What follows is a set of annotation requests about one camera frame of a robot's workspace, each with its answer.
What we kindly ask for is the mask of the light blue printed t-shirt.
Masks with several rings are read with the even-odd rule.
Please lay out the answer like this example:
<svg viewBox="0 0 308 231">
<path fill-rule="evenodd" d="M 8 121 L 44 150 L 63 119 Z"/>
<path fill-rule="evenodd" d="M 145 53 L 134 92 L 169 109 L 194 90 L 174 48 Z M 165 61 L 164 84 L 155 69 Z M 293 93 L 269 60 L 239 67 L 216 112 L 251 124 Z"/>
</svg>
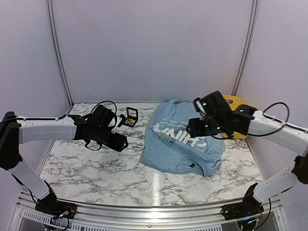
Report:
<svg viewBox="0 0 308 231">
<path fill-rule="evenodd" d="M 199 114 L 190 102 L 161 102 L 146 126 L 139 162 L 167 173 L 193 172 L 203 177 L 214 174 L 222 164 L 224 141 L 210 136 L 191 137 L 186 127 L 195 117 L 199 118 Z"/>
</svg>

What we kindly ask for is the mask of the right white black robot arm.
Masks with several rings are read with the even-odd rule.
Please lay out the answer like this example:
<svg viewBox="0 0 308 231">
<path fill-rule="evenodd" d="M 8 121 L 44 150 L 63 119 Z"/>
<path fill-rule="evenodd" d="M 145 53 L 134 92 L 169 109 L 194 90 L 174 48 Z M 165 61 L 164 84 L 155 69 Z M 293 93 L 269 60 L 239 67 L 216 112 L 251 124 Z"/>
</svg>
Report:
<svg viewBox="0 0 308 231">
<path fill-rule="evenodd" d="M 246 191 L 242 201 L 224 205 L 221 214 L 225 219 L 246 217 L 262 212 L 263 204 L 289 189 L 308 183 L 308 130 L 289 123 L 290 109 L 283 102 L 276 102 L 286 109 L 284 119 L 268 115 L 245 103 L 231 108 L 220 91 L 203 98 L 196 98 L 193 106 L 199 117 L 188 122 L 191 137 L 211 136 L 214 139 L 224 133 L 232 139 L 238 133 L 247 137 L 260 138 L 280 146 L 294 154 L 294 159 L 275 175 L 254 183 Z"/>
</svg>

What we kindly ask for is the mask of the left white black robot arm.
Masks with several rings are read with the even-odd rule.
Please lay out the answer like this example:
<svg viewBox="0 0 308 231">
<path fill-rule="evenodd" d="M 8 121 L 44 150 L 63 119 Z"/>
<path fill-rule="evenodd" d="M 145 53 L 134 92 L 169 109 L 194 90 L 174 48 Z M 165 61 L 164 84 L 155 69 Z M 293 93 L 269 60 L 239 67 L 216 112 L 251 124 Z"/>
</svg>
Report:
<svg viewBox="0 0 308 231">
<path fill-rule="evenodd" d="M 125 120 L 103 105 L 90 114 L 62 117 L 27 118 L 7 112 L 0 123 L 0 167 L 9 171 L 15 180 L 36 196 L 37 207 L 57 214 L 64 205 L 58 201 L 51 186 L 35 173 L 22 158 L 19 145 L 40 140 L 91 141 L 117 152 L 128 146 L 126 136 L 115 132 Z"/>
</svg>

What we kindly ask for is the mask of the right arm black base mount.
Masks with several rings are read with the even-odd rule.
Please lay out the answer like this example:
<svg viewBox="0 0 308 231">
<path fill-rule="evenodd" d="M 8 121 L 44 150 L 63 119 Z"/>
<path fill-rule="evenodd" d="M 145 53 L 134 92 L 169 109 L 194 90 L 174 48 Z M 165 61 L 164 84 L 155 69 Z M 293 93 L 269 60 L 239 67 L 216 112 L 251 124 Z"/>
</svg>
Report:
<svg viewBox="0 0 308 231">
<path fill-rule="evenodd" d="M 244 218 L 262 213 L 264 211 L 261 202 L 258 202 L 254 197 L 254 189 L 257 183 L 251 185 L 246 191 L 241 202 L 223 205 L 220 214 L 225 220 Z"/>
</svg>

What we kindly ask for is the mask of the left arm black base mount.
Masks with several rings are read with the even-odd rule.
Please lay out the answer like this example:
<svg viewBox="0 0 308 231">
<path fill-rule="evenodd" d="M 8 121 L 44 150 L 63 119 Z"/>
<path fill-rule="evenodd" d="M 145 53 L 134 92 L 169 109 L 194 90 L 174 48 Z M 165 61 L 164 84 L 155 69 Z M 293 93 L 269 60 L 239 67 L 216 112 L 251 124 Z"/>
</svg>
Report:
<svg viewBox="0 0 308 231">
<path fill-rule="evenodd" d="M 37 211 L 53 215 L 56 219 L 73 219 L 76 213 L 77 205 L 74 203 L 59 201 L 55 195 L 49 194 L 42 200 L 37 200 L 35 209 Z"/>
</svg>

